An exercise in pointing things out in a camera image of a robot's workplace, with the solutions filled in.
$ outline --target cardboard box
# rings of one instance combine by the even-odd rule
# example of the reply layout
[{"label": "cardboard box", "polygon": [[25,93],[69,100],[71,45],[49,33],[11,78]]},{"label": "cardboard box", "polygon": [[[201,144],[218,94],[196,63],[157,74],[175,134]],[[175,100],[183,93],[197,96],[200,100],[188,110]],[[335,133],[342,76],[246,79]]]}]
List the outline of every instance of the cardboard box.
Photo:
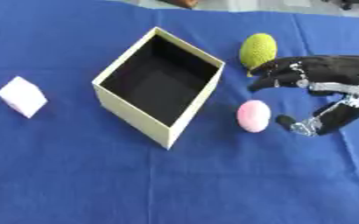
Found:
[{"label": "cardboard box", "polygon": [[94,80],[104,108],[170,149],[215,89],[224,62],[155,27]]}]

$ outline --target pink ball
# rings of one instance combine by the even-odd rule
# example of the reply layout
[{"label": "pink ball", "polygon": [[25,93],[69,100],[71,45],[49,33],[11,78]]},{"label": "pink ball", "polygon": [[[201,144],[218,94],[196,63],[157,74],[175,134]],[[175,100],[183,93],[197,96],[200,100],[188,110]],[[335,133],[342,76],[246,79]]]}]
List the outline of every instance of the pink ball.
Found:
[{"label": "pink ball", "polygon": [[247,101],[236,112],[239,125],[253,133],[265,130],[270,118],[271,109],[262,101]]}]

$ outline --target table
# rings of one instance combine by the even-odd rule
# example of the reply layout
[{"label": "table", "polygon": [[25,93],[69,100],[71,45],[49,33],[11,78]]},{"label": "table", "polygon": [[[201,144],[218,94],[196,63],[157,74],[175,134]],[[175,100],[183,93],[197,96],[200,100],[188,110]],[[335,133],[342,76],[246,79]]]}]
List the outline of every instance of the table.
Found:
[{"label": "table", "polygon": [[[91,85],[154,26],[227,62],[171,151],[101,108]],[[249,99],[299,119],[334,100],[248,92],[237,54],[256,32],[279,57],[359,54],[359,18],[0,1],[0,87],[20,75],[49,100],[31,120],[0,101],[0,223],[359,224],[359,120],[315,138],[236,124]]]}]

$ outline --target foam cube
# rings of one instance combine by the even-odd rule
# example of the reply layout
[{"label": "foam cube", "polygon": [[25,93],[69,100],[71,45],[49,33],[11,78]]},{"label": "foam cube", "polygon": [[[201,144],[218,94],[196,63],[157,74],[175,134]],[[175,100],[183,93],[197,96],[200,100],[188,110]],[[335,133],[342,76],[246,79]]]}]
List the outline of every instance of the foam cube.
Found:
[{"label": "foam cube", "polygon": [[47,103],[37,86],[19,76],[0,89],[0,97],[27,118],[31,118]]}]

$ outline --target box rim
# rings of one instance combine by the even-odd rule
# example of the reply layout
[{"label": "box rim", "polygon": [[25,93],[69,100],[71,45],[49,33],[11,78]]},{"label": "box rim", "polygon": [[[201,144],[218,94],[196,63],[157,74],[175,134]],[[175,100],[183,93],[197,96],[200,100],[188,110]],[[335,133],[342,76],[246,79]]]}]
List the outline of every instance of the box rim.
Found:
[{"label": "box rim", "polygon": [[199,95],[204,88],[192,99],[192,101],[189,103],[189,105],[187,105],[187,108],[181,113],[181,115],[178,116],[178,118],[175,120],[175,122],[171,125],[165,125],[164,123],[162,123],[161,121],[159,121],[158,119],[156,119],[155,117],[149,115],[148,113],[144,112],[142,109],[136,107],[135,105],[129,103],[128,101],[126,101],[125,99],[123,99],[121,96],[112,93],[111,91],[109,91],[107,88],[103,87],[101,85],[101,83],[103,81],[105,81],[114,71],[116,71],[117,68],[119,68],[126,60],[128,60],[136,51],[138,51],[143,45],[145,45],[145,43],[147,43],[150,39],[152,39],[155,35],[160,36],[161,38],[175,44],[177,47],[184,49],[185,51],[187,51],[188,53],[191,53],[193,55],[195,55],[196,57],[203,59],[202,57],[200,57],[200,55],[195,54],[194,52],[189,51],[188,48],[196,51],[199,54],[204,54],[205,56],[209,57],[211,60],[205,60],[207,63],[215,66],[218,68],[218,70],[216,71],[216,73],[214,73],[214,75],[211,76],[211,79],[208,81],[208,83],[206,85],[204,85],[204,88],[206,86],[208,86],[210,84],[210,81],[214,78],[214,76],[216,76],[220,71],[223,71],[223,68],[225,67],[225,62],[217,59],[215,56],[204,52],[203,50],[201,50],[200,48],[191,45],[189,43],[187,43],[185,40],[176,37],[175,35],[171,34],[168,31],[165,31],[163,29],[161,29],[158,26],[155,26],[153,28],[151,28],[145,35],[143,35],[142,38],[140,38],[138,41],[136,41],[134,44],[132,44],[125,52],[123,52],[117,59],[115,59],[113,62],[111,62],[111,64],[109,66],[107,66],[103,71],[101,71],[93,80],[92,80],[92,84],[94,86],[96,86],[97,88],[103,89],[105,92],[109,93],[110,95],[116,97],[117,99],[119,99],[121,102],[124,102],[127,106],[130,106],[131,108],[137,110],[138,112],[146,115],[147,117],[149,117],[150,119],[152,119],[155,123],[158,123],[160,126],[165,127],[168,131],[177,123],[177,121],[184,115],[184,113],[187,111],[187,109],[192,105],[192,103],[196,100],[197,95]]}]

